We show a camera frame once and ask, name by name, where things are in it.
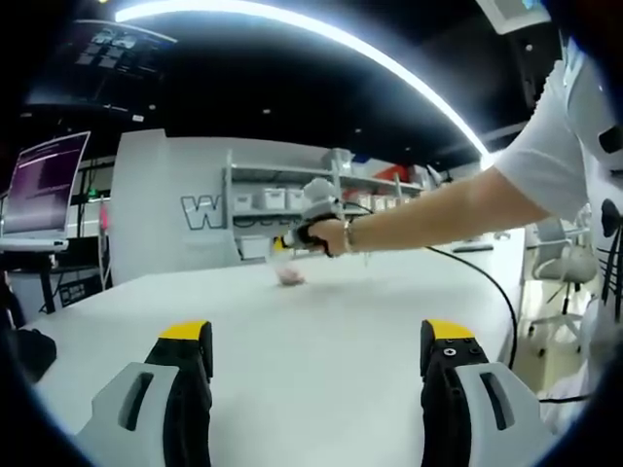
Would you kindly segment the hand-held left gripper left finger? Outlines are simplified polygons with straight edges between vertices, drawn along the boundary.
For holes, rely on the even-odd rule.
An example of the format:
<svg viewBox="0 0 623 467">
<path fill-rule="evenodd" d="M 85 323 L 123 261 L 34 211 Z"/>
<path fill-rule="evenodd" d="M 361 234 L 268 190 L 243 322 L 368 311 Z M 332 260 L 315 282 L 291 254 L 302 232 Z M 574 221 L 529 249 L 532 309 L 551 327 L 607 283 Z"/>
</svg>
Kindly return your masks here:
<svg viewBox="0 0 623 467">
<path fill-rule="evenodd" d="M 97 466 L 209 466 L 212 326 L 176 324 L 92 399 L 77 434 Z"/>
</svg>

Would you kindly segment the person's right hand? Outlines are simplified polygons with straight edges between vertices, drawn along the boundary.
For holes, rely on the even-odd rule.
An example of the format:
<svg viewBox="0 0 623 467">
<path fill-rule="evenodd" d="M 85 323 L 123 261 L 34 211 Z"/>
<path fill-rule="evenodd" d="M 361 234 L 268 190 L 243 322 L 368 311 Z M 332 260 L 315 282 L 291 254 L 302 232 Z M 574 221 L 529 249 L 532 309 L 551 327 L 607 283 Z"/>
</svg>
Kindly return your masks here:
<svg viewBox="0 0 623 467">
<path fill-rule="evenodd" d="M 348 252 L 346 247 L 347 223 L 337 218 L 327 218 L 306 224 L 299 229 L 304 247 L 337 258 Z"/>
</svg>

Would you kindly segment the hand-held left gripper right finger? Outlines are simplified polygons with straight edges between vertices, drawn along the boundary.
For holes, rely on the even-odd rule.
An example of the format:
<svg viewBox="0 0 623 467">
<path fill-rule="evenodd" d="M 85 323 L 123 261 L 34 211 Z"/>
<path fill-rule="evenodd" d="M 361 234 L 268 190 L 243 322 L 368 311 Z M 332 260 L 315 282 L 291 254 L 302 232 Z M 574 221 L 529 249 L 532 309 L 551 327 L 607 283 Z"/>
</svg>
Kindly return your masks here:
<svg viewBox="0 0 623 467">
<path fill-rule="evenodd" d="M 421 324 L 423 466 L 533 466 L 543 454 L 535 395 L 488 360 L 468 329 Z"/>
</svg>

